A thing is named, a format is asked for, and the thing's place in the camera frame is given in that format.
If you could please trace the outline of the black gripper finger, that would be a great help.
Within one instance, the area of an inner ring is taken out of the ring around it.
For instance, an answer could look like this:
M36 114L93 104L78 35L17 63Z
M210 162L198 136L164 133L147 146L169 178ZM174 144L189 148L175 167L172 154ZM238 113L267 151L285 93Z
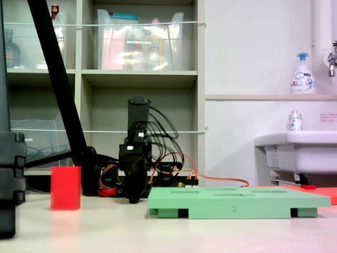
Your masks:
M138 203L147 195L147 161L144 158L134 163L134 197L133 203Z
M125 162L125 192L130 203L136 203L136 193L133 188L135 170L133 169L133 163L130 161Z

